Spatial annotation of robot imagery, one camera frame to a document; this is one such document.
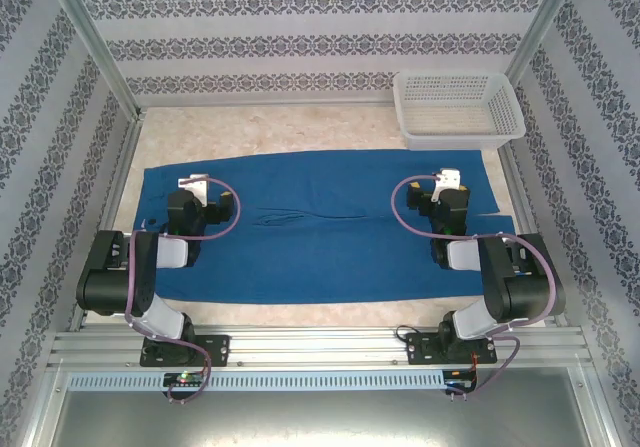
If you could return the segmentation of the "white plastic mesh basket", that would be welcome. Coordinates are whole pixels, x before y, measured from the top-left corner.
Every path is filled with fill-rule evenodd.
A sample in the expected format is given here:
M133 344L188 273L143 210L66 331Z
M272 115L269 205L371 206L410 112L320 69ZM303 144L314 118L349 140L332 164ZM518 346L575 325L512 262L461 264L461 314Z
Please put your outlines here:
M526 133L514 88L502 73L400 71L392 93L410 150L497 150Z

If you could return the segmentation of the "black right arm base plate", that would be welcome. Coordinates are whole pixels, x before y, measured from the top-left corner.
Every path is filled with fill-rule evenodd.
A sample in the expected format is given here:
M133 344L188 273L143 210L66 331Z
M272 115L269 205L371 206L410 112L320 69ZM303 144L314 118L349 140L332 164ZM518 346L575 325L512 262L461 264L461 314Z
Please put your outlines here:
M471 364L472 357L481 365L497 362L494 346L487 339L444 342L437 333L410 332L406 335L406 353L410 365Z

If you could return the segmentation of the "right small circuit board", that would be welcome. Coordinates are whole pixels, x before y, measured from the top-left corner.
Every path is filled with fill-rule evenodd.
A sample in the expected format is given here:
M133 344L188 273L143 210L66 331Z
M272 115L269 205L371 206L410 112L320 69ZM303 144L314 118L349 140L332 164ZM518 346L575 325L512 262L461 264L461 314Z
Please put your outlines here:
M448 390L469 393L476 389L477 372L475 370L446 370L443 375Z

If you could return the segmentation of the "aluminium frame post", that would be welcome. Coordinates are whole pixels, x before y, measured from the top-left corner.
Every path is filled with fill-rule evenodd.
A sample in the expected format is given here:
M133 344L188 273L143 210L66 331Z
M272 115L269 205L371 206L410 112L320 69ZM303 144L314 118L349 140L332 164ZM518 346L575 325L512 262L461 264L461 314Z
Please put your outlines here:
M533 21L528 27L514 58L505 71L513 87L516 87L530 60L553 23L553 19L565 0L542 0Z
M136 102L83 0L58 1L127 117L129 119L138 118L141 107Z

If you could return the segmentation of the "grey metal panel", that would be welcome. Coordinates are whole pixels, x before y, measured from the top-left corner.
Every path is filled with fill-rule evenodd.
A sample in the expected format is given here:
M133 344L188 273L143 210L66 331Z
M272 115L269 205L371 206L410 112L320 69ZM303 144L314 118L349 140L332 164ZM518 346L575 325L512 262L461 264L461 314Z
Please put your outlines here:
M73 392L52 447L591 447L565 402L494 406L436 392Z

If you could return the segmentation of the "aluminium mounting rail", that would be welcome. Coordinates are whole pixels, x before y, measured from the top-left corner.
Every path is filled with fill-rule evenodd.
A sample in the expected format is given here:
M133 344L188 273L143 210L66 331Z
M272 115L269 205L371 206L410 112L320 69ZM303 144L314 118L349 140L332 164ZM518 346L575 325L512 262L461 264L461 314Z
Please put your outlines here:
M230 370L373 370L407 368L404 344L393 327L206 326L205 335L228 335ZM575 367L593 357L578 327L525 327L512 367ZM138 370L142 337L124 324L89 324L62 332L46 360L66 371Z

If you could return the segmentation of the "left small circuit board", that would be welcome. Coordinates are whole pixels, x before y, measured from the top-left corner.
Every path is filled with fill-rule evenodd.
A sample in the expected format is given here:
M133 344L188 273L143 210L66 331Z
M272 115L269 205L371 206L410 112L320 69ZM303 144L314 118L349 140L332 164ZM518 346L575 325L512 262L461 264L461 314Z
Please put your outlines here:
M204 381L204 375L200 372L174 372L165 373L163 377L164 388L199 388Z

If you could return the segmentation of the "small circuit board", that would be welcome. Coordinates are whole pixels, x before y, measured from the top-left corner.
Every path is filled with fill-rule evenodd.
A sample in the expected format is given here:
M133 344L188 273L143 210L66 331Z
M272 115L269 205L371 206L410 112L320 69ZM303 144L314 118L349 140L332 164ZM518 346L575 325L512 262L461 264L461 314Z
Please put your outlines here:
M204 381L204 375L200 372L174 372L165 373L163 377L164 388L199 388Z
M448 390L469 393L476 389L477 372L475 370L446 370L443 375Z

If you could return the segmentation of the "blue long pants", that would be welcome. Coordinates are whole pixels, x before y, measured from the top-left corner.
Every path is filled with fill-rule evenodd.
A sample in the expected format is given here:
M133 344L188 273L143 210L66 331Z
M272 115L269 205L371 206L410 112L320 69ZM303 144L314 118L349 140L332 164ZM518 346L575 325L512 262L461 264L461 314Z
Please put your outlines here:
M192 268L162 269L166 299L240 304L382 302L474 296L480 275L432 259L425 217L401 181L442 168L471 191L470 233L512 232L477 151L342 150L254 155L145 171L134 225L159 230L178 179L207 174L241 201L237 224L207 228Z

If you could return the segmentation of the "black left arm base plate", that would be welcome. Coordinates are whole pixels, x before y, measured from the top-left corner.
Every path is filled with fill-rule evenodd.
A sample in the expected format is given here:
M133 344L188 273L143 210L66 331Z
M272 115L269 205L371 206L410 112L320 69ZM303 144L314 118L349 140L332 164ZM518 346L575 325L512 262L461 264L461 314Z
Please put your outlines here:
M213 367L225 367L231 338L227 335L197 335L195 345L206 351ZM142 367L204 367L204 354L193 347L145 338L139 364Z

